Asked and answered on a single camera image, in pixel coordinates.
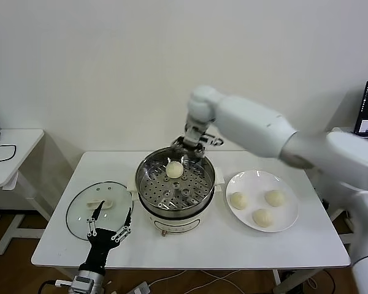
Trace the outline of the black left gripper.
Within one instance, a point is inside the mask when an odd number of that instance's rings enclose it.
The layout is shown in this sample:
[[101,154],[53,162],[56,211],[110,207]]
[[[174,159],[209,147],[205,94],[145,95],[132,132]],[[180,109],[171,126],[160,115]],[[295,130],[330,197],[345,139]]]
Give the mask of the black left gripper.
[[87,219],[88,235],[91,235],[88,237],[91,248],[85,262],[87,268],[105,268],[109,251],[118,247],[117,242],[122,242],[131,233],[132,211],[128,211],[124,225],[117,232],[105,228],[96,228],[96,221],[104,203],[104,200],[100,202],[91,217]]

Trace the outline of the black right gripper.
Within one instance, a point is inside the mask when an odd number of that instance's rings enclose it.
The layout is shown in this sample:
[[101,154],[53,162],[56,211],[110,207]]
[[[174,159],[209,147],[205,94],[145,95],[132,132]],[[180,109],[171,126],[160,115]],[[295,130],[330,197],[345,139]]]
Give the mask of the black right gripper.
[[184,137],[178,137],[171,143],[175,157],[181,164],[186,159],[187,149],[185,146],[194,148],[194,156],[197,160],[202,160],[205,157],[205,146],[199,142],[206,130],[207,124],[197,121],[186,122]]

